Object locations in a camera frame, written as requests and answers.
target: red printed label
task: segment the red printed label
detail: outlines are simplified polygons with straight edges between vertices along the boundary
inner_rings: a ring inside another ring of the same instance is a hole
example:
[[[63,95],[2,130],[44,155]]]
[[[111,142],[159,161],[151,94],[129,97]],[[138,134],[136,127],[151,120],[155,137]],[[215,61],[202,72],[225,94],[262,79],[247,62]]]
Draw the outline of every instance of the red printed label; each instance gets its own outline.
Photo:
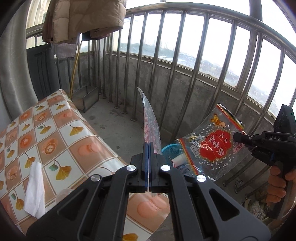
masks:
[[[236,154],[239,152],[240,149],[244,147],[244,144],[239,143],[235,148],[233,148],[233,153]]]
[[[211,132],[205,140],[200,143],[200,155],[208,161],[214,162],[225,157],[230,148],[230,133],[216,130]]]

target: black gripper frame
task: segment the black gripper frame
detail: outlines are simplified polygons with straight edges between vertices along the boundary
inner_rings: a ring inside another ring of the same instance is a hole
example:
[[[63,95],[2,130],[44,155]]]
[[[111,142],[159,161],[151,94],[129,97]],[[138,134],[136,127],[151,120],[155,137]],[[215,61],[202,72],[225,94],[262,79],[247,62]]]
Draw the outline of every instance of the black gripper frame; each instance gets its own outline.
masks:
[[[114,175],[89,177],[27,231],[28,241],[122,241],[129,193],[167,193],[176,241],[270,239],[268,228],[211,180],[198,182],[144,143]]]

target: finger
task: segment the finger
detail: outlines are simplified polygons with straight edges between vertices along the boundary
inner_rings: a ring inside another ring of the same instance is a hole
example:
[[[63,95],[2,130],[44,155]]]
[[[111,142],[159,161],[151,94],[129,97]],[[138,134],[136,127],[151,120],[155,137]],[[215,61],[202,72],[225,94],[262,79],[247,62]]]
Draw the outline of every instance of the finger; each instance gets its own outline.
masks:
[[[268,177],[268,183],[271,184],[272,186],[278,187],[278,188],[285,188],[286,187],[285,180],[278,177],[278,176],[270,175]]]
[[[267,188],[267,193],[275,195],[277,197],[283,198],[286,195],[286,191],[282,188],[277,188],[272,185],[269,185]]]
[[[278,196],[274,196],[274,195],[271,195],[271,194],[267,194],[267,197],[266,197],[266,203],[267,203],[267,206],[270,206],[270,204],[273,202],[273,203],[277,203],[279,202],[281,199],[278,197]]]
[[[292,181],[294,179],[296,179],[296,169],[295,170],[292,170],[290,172],[288,172],[286,175],[285,175],[285,179],[287,181]]]
[[[277,176],[281,173],[281,170],[277,166],[272,166],[269,172],[271,175]]]

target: blue plastic basket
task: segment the blue plastic basket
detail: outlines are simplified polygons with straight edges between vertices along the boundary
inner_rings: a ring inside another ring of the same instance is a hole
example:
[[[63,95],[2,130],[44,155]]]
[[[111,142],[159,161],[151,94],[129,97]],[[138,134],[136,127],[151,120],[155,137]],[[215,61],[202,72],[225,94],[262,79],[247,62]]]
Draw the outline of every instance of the blue plastic basket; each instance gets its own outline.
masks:
[[[180,149],[177,144],[170,144],[165,146],[162,150],[163,156],[165,157],[165,161],[168,165],[173,166],[171,159],[179,156],[181,154]]]

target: human hand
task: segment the human hand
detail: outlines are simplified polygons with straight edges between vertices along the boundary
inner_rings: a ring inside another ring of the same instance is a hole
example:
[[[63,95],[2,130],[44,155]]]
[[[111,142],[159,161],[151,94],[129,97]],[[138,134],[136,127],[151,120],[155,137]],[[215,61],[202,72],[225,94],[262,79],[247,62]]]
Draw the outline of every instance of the human hand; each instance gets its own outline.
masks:
[[[266,197],[266,203],[268,206],[271,205],[271,203],[277,203],[279,202],[285,195],[286,191],[284,188],[286,187],[286,182],[284,179],[278,177],[278,175],[281,173],[281,170],[277,166],[272,166],[270,169],[270,176],[268,178],[269,186],[267,188],[267,197]],[[287,181],[293,181],[292,191],[290,194],[290,202],[287,204],[287,209],[290,209],[290,207],[293,205],[295,200],[295,190],[296,190],[296,169],[290,171],[285,175],[285,179]]]

